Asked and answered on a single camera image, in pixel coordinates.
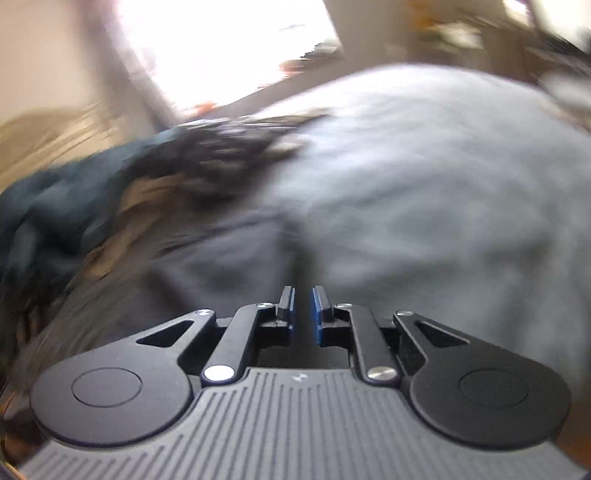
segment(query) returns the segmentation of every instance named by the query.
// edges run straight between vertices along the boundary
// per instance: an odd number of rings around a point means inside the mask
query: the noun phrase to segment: triangular cutout
[[[447,348],[450,346],[467,345],[468,342],[463,338],[459,338],[451,333],[441,330],[426,322],[416,323],[421,333],[429,340],[429,342],[438,348]]]
[[[182,322],[175,323],[174,325],[153,333],[152,335],[136,340],[136,343],[140,343],[141,345],[159,346],[162,348],[173,346],[192,324],[192,320],[183,320]]]

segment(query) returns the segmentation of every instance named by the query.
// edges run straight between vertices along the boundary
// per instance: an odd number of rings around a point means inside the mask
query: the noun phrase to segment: bright window
[[[322,0],[119,0],[123,31],[173,107],[224,105],[338,47]]]

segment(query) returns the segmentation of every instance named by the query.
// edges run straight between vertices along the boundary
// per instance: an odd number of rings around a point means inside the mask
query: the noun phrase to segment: dark cloth
[[[297,238],[275,209],[202,222],[179,212],[152,229],[98,280],[82,280],[50,325],[20,354],[11,384],[27,392],[68,356],[193,310],[233,316],[243,305],[277,301],[291,281]]]
[[[202,209],[236,198],[264,154],[312,116],[203,121],[39,171],[0,194],[0,362],[15,353],[14,324],[47,310],[86,255],[112,231],[124,190],[136,179],[182,174]]]

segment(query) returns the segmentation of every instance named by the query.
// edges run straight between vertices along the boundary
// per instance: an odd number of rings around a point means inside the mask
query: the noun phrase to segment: ribbed black surface
[[[251,369],[238,384],[206,389],[182,423],[148,442],[110,451],[50,442],[22,472],[28,480],[580,480],[585,473],[549,443],[517,452],[456,445],[424,427],[398,391],[370,387],[348,370],[277,369]]]

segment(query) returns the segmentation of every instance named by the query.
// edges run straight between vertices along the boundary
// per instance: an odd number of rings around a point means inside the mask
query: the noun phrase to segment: silver bolt head
[[[227,365],[212,365],[205,369],[203,375],[212,382],[223,382],[234,376],[234,369]]]
[[[368,370],[368,377],[376,382],[388,382],[398,376],[398,372],[392,367],[372,367]]]

